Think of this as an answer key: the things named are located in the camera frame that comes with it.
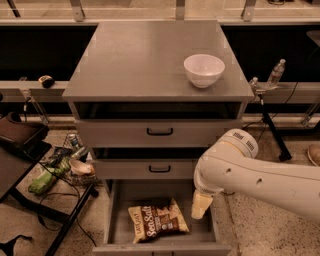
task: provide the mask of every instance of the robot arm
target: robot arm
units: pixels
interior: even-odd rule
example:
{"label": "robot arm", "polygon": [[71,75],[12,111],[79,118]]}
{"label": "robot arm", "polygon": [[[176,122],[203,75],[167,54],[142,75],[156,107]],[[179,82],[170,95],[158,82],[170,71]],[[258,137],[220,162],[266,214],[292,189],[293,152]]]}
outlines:
{"label": "robot arm", "polygon": [[240,129],[224,134],[199,159],[192,217],[201,219],[213,196],[239,192],[320,222],[320,167],[253,159],[254,138]]}

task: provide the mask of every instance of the plastic bottle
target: plastic bottle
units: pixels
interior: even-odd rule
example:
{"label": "plastic bottle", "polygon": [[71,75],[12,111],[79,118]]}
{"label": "plastic bottle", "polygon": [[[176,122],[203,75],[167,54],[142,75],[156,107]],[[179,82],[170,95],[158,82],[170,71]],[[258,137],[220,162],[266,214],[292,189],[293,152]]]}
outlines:
{"label": "plastic bottle", "polygon": [[277,87],[281,77],[282,77],[282,74],[285,70],[285,63],[286,63],[286,60],[285,59],[281,59],[273,68],[270,76],[269,76],[269,79],[268,79],[268,82],[267,82],[267,85],[268,85],[268,89],[269,90],[273,90],[274,88]]}
{"label": "plastic bottle", "polygon": [[253,77],[250,81],[249,84],[251,86],[251,89],[253,92],[256,92],[257,88],[258,88],[258,78],[257,77]]}

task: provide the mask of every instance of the gray cabinet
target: gray cabinet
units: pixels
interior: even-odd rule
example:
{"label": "gray cabinet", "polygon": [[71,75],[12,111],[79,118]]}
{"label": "gray cabinet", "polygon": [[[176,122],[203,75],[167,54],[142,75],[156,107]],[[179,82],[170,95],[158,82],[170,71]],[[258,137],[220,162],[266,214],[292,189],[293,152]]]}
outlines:
{"label": "gray cabinet", "polygon": [[[184,74],[184,59],[196,53],[226,64],[206,89]],[[241,127],[253,98],[216,21],[102,22],[63,97],[110,196],[96,255],[228,254],[213,209],[202,220],[191,218],[198,158],[226,130]],[[132,244],[128,207],[159,197],[175,198],[190,233]]]}

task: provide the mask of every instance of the drawer handle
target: drawer handle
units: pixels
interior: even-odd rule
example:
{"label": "drawer handle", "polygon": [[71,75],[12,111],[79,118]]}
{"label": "drawer handle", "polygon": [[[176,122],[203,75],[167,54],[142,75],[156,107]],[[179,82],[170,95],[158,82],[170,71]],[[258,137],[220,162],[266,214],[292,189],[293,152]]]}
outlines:
{"label": "drawer handle", "polygon": [[173,128],[168,129],[167,132],[152,132],[152,129],[147,128],[147,134],[150,136],[170,136],[173,133]]}
{"label": "drawer handle", "polygon": [[158,172],[158,173],[163,173],[163,172],[170,172],[171,171],[171,166],[168,165],[168,167],[161,168],[161,167],[152,167],[149,165],[149,172]]}

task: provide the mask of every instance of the chip bag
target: chip bag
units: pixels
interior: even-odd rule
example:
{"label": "chip bag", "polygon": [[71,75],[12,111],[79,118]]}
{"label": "chip bag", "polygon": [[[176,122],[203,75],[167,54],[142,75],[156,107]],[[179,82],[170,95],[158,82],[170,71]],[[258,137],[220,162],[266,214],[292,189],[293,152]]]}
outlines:
{"label": "chip bag", "polygon": [[180,208],[173,198],[168,207],[135,206],[130,207],[128,211],[134,223],[134,244],[155,239],[162,234],[189,232]]}

